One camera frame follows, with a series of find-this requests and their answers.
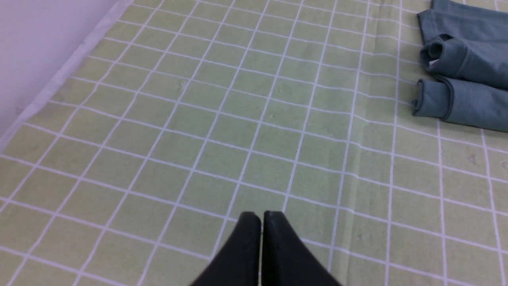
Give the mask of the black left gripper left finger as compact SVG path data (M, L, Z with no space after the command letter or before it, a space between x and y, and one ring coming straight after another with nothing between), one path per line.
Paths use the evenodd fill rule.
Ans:
M234 230L193 286L257 286L261 220L254 212L241 213Z

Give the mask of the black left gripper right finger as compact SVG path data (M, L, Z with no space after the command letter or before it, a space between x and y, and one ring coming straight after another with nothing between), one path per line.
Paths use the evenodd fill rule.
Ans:
M341 285L304 245L283 212L266 211L263 228L263 286Z

